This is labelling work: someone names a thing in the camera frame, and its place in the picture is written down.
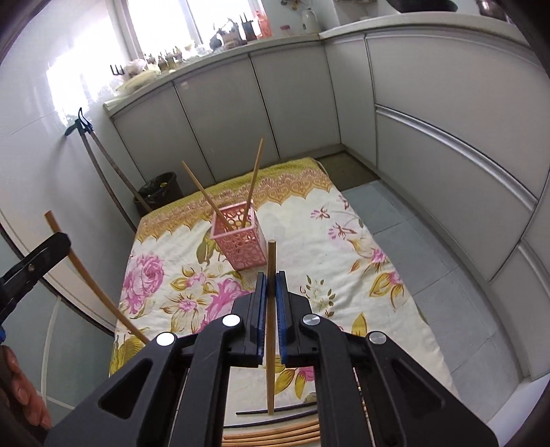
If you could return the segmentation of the person's left hand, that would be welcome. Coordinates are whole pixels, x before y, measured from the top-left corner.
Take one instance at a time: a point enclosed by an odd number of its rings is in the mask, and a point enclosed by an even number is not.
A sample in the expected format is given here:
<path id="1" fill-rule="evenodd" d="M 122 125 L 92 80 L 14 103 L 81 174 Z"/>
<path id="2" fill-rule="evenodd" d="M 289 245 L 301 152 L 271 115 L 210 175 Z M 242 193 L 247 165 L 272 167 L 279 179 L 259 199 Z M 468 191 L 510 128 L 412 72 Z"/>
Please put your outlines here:
<path id="1" fill-rule="evenodd" d="M 22 371 L 14 352 L 8 346 L 1 346 L 1 358 L 8 366 L 10 392 L 21 404 L 27 422 L 32 426 L 50 429 L 51 417 L 47 405 Z"/>

